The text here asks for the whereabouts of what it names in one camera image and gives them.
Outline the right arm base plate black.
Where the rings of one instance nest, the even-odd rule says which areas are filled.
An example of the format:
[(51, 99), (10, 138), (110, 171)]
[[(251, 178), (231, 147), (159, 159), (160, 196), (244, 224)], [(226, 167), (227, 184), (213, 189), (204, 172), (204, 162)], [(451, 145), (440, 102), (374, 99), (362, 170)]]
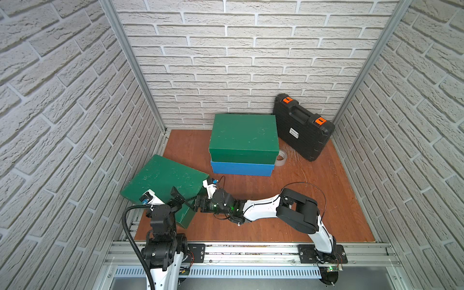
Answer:
[(297, 245), (298, 256), (302, 264), (346, 264), (347, 254), (342, 245), (336, 244), (331, 253), (324, 253), (315, 249), (313, 244)]

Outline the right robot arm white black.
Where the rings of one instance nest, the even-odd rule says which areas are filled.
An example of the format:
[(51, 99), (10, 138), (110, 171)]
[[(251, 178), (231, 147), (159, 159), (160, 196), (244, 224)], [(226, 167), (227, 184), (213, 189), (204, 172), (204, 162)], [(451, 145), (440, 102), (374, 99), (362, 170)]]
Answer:
[(190, 200), (193, 202), (191, 209), (223, 214), (226, 220), (238, 225), (260, 219), (279, 218), (311, 238), (317, 262), (329, 263), (337, 260), (336, 239), (325, 227), (317, 201), (294, 190), (284, 188), (276, 196), (254, 201), (235, 199), (220, 188), (211, 195), (198, 195)]

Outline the blue shoebox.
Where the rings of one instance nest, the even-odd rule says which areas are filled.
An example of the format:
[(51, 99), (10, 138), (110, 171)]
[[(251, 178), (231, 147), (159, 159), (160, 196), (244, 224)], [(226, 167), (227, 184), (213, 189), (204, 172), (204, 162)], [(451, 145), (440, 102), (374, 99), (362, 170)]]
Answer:
[(230, 163), (211, 161), (211, 168), (215, 174), (246, 175), (246, 176), (271, 176), (275, 164)]

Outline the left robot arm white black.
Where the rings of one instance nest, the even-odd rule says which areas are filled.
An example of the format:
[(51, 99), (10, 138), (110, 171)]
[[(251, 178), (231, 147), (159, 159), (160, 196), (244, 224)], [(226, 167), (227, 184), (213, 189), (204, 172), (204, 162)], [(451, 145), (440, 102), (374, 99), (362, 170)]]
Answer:
[(149, 290), (175, 290), (179, 285), (182, 261), (187, 257), (188, 245), (185, 234), (176, 230), (175, 213), (186, 202), (175, 187), (168, 203), (160, 200), (152, 190), (140, 198), (147, 205), (147, 217), (152, 229), (146, 235), (146, 245), (141, 250), (147, 265), (146, 281)]

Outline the green shoebox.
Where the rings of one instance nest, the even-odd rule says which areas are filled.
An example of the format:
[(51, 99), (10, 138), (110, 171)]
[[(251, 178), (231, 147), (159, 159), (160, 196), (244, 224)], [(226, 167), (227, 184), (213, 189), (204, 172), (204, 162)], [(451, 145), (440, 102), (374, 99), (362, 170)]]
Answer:
[(175, 187), (188, 203), (193, 204), (194, 197), (207, 193), (203, 181), (209, 177), (207, 173), (154, 155), (120, 194), (133, 204), (139, 205), (142, 195), (151, 190), (167, 204), (173, 199), (171, 191)]
[(212, 161), (273, 165), (279, 151), (276, 116), (215, 115), (209, 144)]

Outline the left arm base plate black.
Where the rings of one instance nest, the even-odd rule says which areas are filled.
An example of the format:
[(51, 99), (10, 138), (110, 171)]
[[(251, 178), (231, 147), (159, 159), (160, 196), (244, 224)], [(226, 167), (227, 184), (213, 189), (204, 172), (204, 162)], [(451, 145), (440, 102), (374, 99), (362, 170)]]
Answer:
[(203, 263), (206, 252), (206, 245), (203, 243), (188, 243), (187, 254), (182, 263)]

